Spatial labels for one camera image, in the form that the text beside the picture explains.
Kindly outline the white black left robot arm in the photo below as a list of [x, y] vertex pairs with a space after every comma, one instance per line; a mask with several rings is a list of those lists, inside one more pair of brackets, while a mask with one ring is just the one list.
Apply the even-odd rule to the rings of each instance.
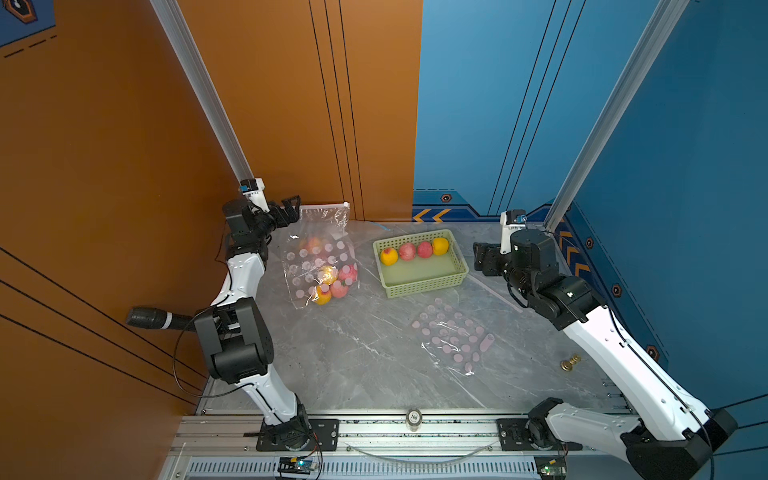
[[159, 329], [194, 331], [210, 376], [231, 385], [232, 393], [246, 393], [262, 413], [261, 436], [293, 451], [316, 449], [318, 440], [304, 405], [273, 366], [274, 343], [256, 295], [272, 233], [297, 222], [300, 206], [298, 196], [266, 208], [245, 199], [225, 204], [227, 277], [222, 291], [193, 316], [153, 315]]

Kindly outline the large pink peach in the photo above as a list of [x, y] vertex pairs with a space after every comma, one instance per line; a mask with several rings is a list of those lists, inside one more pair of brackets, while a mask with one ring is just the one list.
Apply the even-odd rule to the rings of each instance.
[[357, 281], [358, 270], [356, 264], [348, 264], [339, 268], [338, 280], [345, 285], [351, 285]]

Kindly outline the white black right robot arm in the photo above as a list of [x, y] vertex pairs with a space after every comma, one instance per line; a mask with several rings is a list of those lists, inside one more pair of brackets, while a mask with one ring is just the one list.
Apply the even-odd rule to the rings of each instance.
[[575, 275], [561, 272], [547, 233], [505, 226], [498, 244], [473, 245], [474, 268], [505, 280], [510, 295], [577, 343], [633, 408], [616, 416], [549, 397], [528, 413], [539, 450], [577, 443], [627, 462], [643, 479], [691, 479], [713, 467], [738, 424], [678, 384], [621, 325], [605, 300]]

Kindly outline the plain yellow peach with leaf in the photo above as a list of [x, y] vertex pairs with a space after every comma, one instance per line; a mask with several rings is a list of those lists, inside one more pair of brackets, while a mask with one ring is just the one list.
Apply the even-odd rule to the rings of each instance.
[[332, 265], [324, 265], [319, 268], [317, 279], [320, 284], [333, 285], [338, 279], [338, 269]]

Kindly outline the clear zip-top bag pink zipper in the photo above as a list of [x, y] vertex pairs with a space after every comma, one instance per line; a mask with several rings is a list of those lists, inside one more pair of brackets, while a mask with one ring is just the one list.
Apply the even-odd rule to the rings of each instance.
[[[294, 308], [324, 306], [312, 301], [314, 287], [322, 285], [317, 279], [320, 267], [332, 265], [339, 271], [344, 265], [356, 264], [359, 273], [354, 246], [347, 233], [349, 215], [350, 205], [347, 202], [305, 205], [301, 207], [300, 220], [288, 227], [281, 245], [281, 260], [289, 299]], [[310, 237], [319, 237], [326, 242], [319, 255], [306, 250], [306, 242]], [[333, 285], [328, 286], [333, 296], [331, 303], [349, 296], [358, 286], [358, 278], [351, 285], [342, 284], [337, 279]]]

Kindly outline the clear zip-top bag blue zipper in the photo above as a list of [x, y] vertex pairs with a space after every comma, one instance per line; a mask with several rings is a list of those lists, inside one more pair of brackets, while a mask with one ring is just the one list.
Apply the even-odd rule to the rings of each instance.
[[385, 235], [393, 232], [392, 228], [385, 223], [373, 221], [354, 220], [347, 224], [348, 231], [356, 235]]

